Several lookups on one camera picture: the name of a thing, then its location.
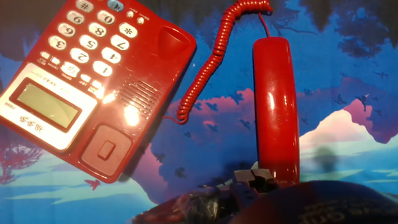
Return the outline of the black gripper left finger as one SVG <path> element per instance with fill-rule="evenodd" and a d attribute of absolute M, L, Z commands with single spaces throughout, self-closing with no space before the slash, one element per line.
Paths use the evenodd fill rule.
<path fill-rule="evenodd" d="M 251 170 L 238 170 L 220 187 L 202 187 L 170 199 L 133 218 L 133 224 L 228 223 L 254 201 Z"/>

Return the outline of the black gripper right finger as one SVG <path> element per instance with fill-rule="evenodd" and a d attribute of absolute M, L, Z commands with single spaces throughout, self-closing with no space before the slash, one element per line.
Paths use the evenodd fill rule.
<path fill-rule="evenodd" d="M 258 192 L 270 192 L 279 188 L 268 169 L 252 169 L 254 180 L 251 181 L 251 187 Z"/>

